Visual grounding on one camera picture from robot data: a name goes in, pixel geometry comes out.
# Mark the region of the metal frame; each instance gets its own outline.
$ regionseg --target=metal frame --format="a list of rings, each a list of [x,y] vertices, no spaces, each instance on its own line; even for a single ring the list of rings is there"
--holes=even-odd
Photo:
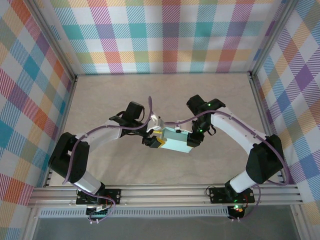
[[[260,68],[263,66],[272,47],[274,46],[275,42],[277,41],[282,30],[284,29],[289,17],[291,16],[291,13],[295,9],[298,2],[299,2],[299,0],[287,0],[286,1],[286,5],[285,5],[282,13],[280,14],[279,19],[276,21],[266,45],[262,49],[262,52],[260,53],[257,61],[255,62],[255,65],[252,69],[253,76],[256,76],[258,74]]]
[[[65,72],[67,73],[68,77],[73,81],[76,80],[77,76],[74,73],[68,59],[66,58],[64,51],[61,49],[59,43],[57,42],[54,34],[52,33],[50,27],[48,26],[43,14],[37,7],[36,3],[33,0],[23,0],[26,6],[28,7],[29,11],[31,12],[32,16],[34,17],[36,23],[39,25],[43,35],[47,39],[49,45],[51,46],[54,53],[57,55],[60,63],[62,64]]]
[[[38,9],[34,0],[24,0],[32,15],[39,24],[43,34],[47,38],[54,52],[57,54],[67,74],[73,79],[73,86],[70,98],[66,106],[66,111],[61,123],[59,135],[64,131],[72,99],[77,85],[77,76],[72,70],[70,63],[64,55],[59,43],[56,41],[51,29],[48,27],[41,11]],[[270,38],[258,58],[252,73],[248,74],[249,83],[252,89],[254,100],[262,121],[264,131],[270,135],[271,128],[262,106],[262,100],[259,96],[255,84],[255,77],[267,58],[272,46],[277,40],[283,27],[285,26],[291,12],[294,10],[298,0],[287,1],[287,4],[276,23]],[[30,240],[33,238],[39,218],[45,217],[81,217],[85,216],[85,206],[76,205],[76,189],[73,186],[49,186],[52,172],[48,169],[43,187],[35,188],[31,196],[29,207],[30,214],[22,239]],[[283,174],[278,174],[279,180],[283,181]],[[113,217],[131,217],[137,215],[140,210],[144,214],[157,211],[157,217],[167,215],[167,209],[177,210],[175,216],[226,216],[226,206],[228,204],[211,204],[210,197],[206,195],[206,188],[212,184],[193,184],[193,185],[115,185],[107,188],[121,189],[120,204],[116,206],[117,212]],[[215,187],[222,187],[222,184],[214,184]],[[272,184],[263,184],[261,186],[260,205],[291,205],[294,220],[301,236],[301,239],[316,239],[310,226],[304,210],[302,198],[296,185],[287,185],[284,187],[274,186]]]
[[[118,212],[113,217],[226,217],[226,206],[211,204],[206,188],[212,184],[195,185],[111,185],[108,189],[121,189]],[[39,218],[83,218],[86,206],[76,205],[76,188],[48,186],[35,188],[29,207],[32,209],[23,240],[32,239]],[[261,185],[260,205],[301,205],[302,198],[296,185],[284,187]]]

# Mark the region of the wire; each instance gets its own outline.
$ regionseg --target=wire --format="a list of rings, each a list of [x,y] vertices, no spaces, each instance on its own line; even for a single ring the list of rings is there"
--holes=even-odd
[[[259,185],[256,185],[255,188],[258,188],[258,191],[259,191],[258,200],[256,201],[256,204],[254,205],[252,211],[249,212],[247,215],[245,215],[242,219],[247,218],[248,216],[250,216],[250,215],[255,211],[255,209],[258,207],[258,205],[259,205],[259,203],[260,203],[260,199],[261,199],[261,188],[260,188]]]
[[[206,189],[205,189],[205,194],[208,196],[208,197],[210,197],[210,195],[208,194],[208,189],[210,188],[210,187],[213,187],[213,188],[215,188],[215,186],[208,186]]]
[[[247,207],[248,207],[249,200],[248,200],[247,195],[243,194],[243,196],[244,196],[244,198],[245,198],[245,200],[246,200],[245,208],[247,208]]]
[[[243,129],[245,129],[246,131],[248,131],[249,133],[251,133],[252,135],[254,135],[258,140],[260,140],[261,142],[263,142],[264,144],[266,144],[268,146],[269,149],[272,150],[272,152],[277,156],[277,158],[280,160],[282,166],[283,166],[283,170],[284,170],[284,174],[285,174],[285,181],[283,183],[277,183],[271,180],[267,180],[269,183],[275,184],[277,186],[286,186],[289,184],[290,181],[290,172],[289,172],[289,168],[287,163],[285,162],[285,160],[282,158],[282,156],[280,155],[280,153],[269,143],[267,142],[265,139],[263,139],[261,136],[257,135],[254,131],[252,131],[249,127],[247,127],[244,123],[242,123],[240,120],[238,120],[237,118],[231,116],[228,113],[225,113],[223,111],[218,111],[218,110],[207,110],[204,111],[196,116],[193,116],[187,120],[184,121],[180,121],[180,122],[173,122],[173,121],[167,121],[164,124],[168,125],[168,126],[177,126],[177,125],[181,125],[181,124],[185,124],[189,121],[192,121],[193,119],[197,119],[199,117],[201,117],[202,115],[205,114],[209,114],[209,113],[216,113],[216,114],[221,114],[233,121],[235,121],[238,125],[240,125]]]

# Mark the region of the colorful plaid fabric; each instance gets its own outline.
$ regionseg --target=colorful plaid fabric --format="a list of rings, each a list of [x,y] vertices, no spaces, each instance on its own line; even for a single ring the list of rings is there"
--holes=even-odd
[[[275,12],[274,16],[273,16],[273,19],[267,29],[267,31],[265,32],[265,35],[262,39],[262,42],[258,48],[258,50],[256,51],[255,53],[255,56],[253,58],[253,61],[251,63],[251,66],[250,66],[250,71],[254,68],[256,62],[257,62],[257,59],[259,58],[260,56],[260,53],[261,51],[264,49],[264,47],[266,46],[267,42],[269,41],[269,38],[270,38],[270,34],[272,33],[273,29],[274,29],[274,26],[277,24],[277,21],[278,19],[280,18],[281,14],[283,13],[283,9],[286,5],[288,0],[282,0],[277,11]]]
[[[260,95],[320,237],[320,0],[300,0],[258,73]]]
[[[0,3],[0,240],[21,231],[47,168],[71,81],[23,0]]]
[[[37,2],[78,74],[246,72],[272,6],[281,6],[275,0]]]

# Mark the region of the purple cable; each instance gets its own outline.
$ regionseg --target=purple cable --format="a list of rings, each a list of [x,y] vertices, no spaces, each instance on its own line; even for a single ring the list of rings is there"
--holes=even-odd
[[[151,118],[151,115],[152,115],[152,98],[151,96],[148,97],[148,104],[149,104],[149,109],[150,109],[150,112],[149,112],[149,115],[148,115],[148,118],[146,119],[145,123],[142,124],[141,126],[137,126],[137,127],[126,127],[126,126],[117,126],[117,125],[101,125],[101,126],[98,126],[90,131],[88,131],[86,134],[82,135],[74,144],[73,148],[72,148],[72,152],[71,152],[71,156],[70,156],[70,162],[69,162],[69,167],[68,167],[68,171],[66,173],[66,176],[65,176],[65,179],[64,181],[62,182],[62,184],[66,184],[66,182],[68,182],[69,180],[69,177],[70,177],[70,174],[71,174],[71,169],[72,169],[72,165],[73,165],[73,162],[74,162],[74,157],[75,157],[75,154],[74,152],[76,151],[76,148],[78,146],[78,144],[80,143],[80,141],[82,139],[84,139],[86,136],[89,136],[90,134],[100,130],[100,129],[104,129],[104,128],[119,128],[119,129],[126,129],[126,130],[138,130],[138,129],[142,129],[144,126],[146,126]]]
[[[246,218],[248,217],[249,215],[251,215],[254,210],[258,207],[259,203],[260,203],[260,199],[261,199],[261,188],[259,185],[256,185],[255,188],[258,188],[258,191],[259,191],[259,196],[258,196],[258,200],[256,201],[256,204],[254,205],[253,209],[251,212],[249,212],[247,215],[245,215],[243,218]]]
[[[205,114],[209,114],[209,113],[215,113],[215,114],[221,114],[229,119],[232,119],[233,121],[235,121],[237,124],[239,124],[243,129],[245,129],[246,131],[248,131],[250,134],[254,135],[257,139],[259,139],[260,141],[262,141],[264,144],[266,144],[268,146],[268,148],[270,148],[272,150],[272,152],[274,152],[274,154],[277,156],[277,158],[280,160],[282,166],[283,166],[283,170],[284,170],[284,174],[285,174],[285,181],[283,183],[277,183],[274,181],[270,181],[268,180],[269,183],[275,184],[277,186],[286,186],[289,184],[290,181],[290,172],[289,172],[289,168],[287,163],[285,162],[285,160],[282,158],[282,156],[279,154],[279,152],[270,144],[268,143],[266,140],[264,140],[262,137],[260,137],[259,135],[257,135],[254,131],[252,131],[249,127],[247,127],[245,124],[243,124],[241,121],[239,121],[238,119],[236,119],[235,117],[231,116],[230,114],[227,114],[223,111],[218,111],[218,110],[208,110],[208,111],[204,111],[196,116],[193,116],[187,120],[184,121],[180,121],[180,122],[173,122],[173,121],[167,121],[164,124],[168,125],[168,126],[175,126],[175,125],[181,125],[181,124],[185,124],[189,121],[192,121],[193,119],[197,119],[199,117],[201,117],[202,115]]]

